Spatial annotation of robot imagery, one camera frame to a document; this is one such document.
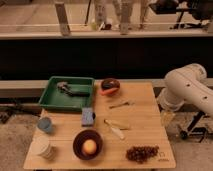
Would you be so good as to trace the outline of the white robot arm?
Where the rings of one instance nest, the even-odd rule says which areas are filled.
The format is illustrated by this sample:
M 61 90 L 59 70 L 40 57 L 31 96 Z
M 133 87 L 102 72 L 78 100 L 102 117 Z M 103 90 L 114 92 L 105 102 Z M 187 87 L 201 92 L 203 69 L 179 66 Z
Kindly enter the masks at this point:
M 197 63 L 169 71 L 164 77 L 165 87 L 157 101 L 167 111 L 178 111 L 190 102 L 200 111 L 213 117 L 213 90 L 202 83 L 206 69 Z

